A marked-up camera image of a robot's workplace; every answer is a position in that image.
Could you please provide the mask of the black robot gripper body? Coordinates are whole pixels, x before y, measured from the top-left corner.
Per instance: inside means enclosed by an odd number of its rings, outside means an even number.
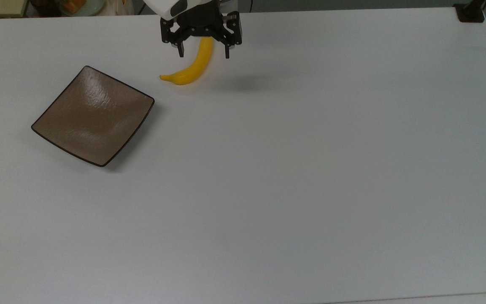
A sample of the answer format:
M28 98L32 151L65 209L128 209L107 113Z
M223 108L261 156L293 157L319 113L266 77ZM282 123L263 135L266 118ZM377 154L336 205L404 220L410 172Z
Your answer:
M177 16L176 23L179 29L174 33L175 41L185 41L190 36L227 41L227 29L224 27L219 1L210 1L182 12Z

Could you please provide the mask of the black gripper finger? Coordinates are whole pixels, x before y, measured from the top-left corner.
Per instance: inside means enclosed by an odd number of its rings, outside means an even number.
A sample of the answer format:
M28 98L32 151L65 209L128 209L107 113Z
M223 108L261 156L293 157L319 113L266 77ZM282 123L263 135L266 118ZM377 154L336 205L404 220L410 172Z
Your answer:
M240 13L238 11L232 11L223 17L224 25L223 34L224 40L224 55L225 58L230 58L230 51L236 46L242 44L242 29L241 29L241 19Z
M174 48L177 48L179 57L184 57L184 41L186 40L186 32L181 29L172 31L174 20L160 19L160 32L163 43L168 43Z

